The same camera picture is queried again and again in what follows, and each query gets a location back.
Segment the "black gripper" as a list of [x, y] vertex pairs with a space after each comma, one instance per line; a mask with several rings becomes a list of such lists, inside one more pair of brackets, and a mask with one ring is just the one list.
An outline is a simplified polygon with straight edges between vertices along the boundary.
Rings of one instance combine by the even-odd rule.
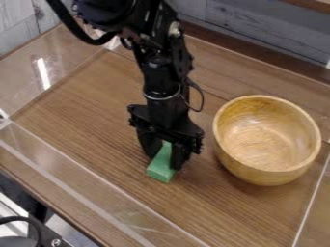
[[201, 152], [203, 130], [189, 119], [189, 94], [168, 100], [147, 99], [147, 104], [128, 106], [129, 125], [136, 129], [137, 140], [145, 155], [153, 158], [163, 147], [171, 145], [171, 169], [179, 171], [191, 153]]

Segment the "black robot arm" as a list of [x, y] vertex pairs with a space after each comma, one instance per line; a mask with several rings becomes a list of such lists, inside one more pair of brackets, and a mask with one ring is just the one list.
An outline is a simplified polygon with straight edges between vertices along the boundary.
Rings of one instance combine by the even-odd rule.
[[71, 33], [89, 45], [112, 38], [133, 53], [143, 75], [145, 103], [128, 106], [129, 124], [148, 157], [163, 142], [171, 143], [169, 168], [180, 170], [193, 153], [201, 152], [203, 130], [189, 119], [189, 90], [200, 86], [189, 79], [193, 56], [184, 29], [165, 0], [46, 0]]

